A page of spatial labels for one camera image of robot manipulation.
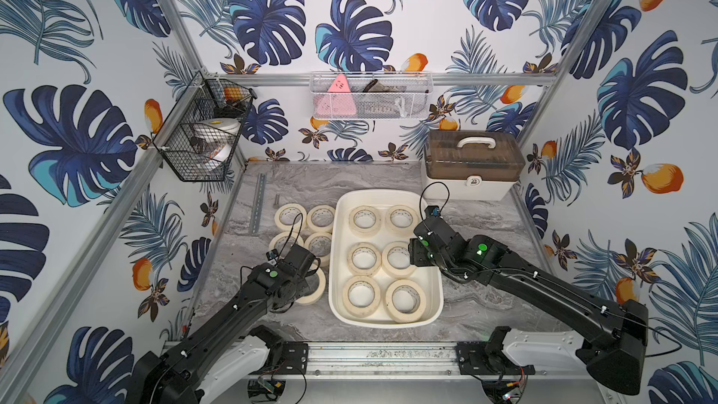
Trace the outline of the white plastic storage tray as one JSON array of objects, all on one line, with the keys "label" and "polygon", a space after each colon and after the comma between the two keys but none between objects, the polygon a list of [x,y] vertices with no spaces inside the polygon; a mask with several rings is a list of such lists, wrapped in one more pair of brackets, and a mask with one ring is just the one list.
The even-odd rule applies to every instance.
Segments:
[{"label": "white plastic storage tray", "polygon": [[[385,213],[396,205],[411,207],[419,215],[419,206],[423,203],[419,195],[392,189],[368,189],[349,192],[343,195],[336,206],[336,216],[332,233],[332,250],[327,280],[328,299],[330,308],[342,322],[357,325],[358,327],[370,327],[380,329],[390,328],[412,328],[428,325],[441,315],[444,305],[444,293],[441,280],[441,273],[437,267],[416,267],[415,273],[407,279],[395,279],[389,276],[384,268],[383,261],[378,272],[373,278],[381,288],[381,304],[377,312],[367,318],[356,318],[351,316],[344,307],[342,291],[344,284],[353,278],[353,273],[348,269],[347,255],[351,247],[360,242],[368,242],[375,245],[383,257],[383,249],[390,243],[406,241],[409,244],[411,238],[401,238],[388,231],[384,224]],[[371,206],[381,212],[381,230],[378,234],[369,237],[357,237],[353,234],[349,225],[350,212],[360,206]],[[423,317],[414,323],[399,324],[395,322],[387,312],[384,302],[384,294],[388,286],[396,280],[410,280],[419,284],[426,292],[428,305]]]}]

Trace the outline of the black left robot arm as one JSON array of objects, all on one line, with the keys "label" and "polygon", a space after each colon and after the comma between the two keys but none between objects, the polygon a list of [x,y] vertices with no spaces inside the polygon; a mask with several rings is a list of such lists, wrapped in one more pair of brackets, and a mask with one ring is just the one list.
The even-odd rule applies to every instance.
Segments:
[{"label": "black left robot arm", "polygon": [[127,403],[200,403],[211,368],[240,337],[272,310],[293,304],[308,291],[307,278],[321,261],[293,245],[287,256],[253,267],[239,291],[205,325],[162,355],[146,353],[134,366]]}]

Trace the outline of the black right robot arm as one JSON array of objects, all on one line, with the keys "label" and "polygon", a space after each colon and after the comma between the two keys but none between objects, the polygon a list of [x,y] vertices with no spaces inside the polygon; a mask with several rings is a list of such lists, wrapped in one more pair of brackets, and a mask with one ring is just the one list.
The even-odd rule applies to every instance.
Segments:
[{"label": "black right robot arm", "polygon": [[623,395],[641,391],[649,314],[638,301],[619,304],[585,292],[495,239],[467,241],[439,215],[413,229],[409,259],[415,267],[437,267],[458,284],[490,285],[543,310],[583,337],[575,353],[594,380]]}]

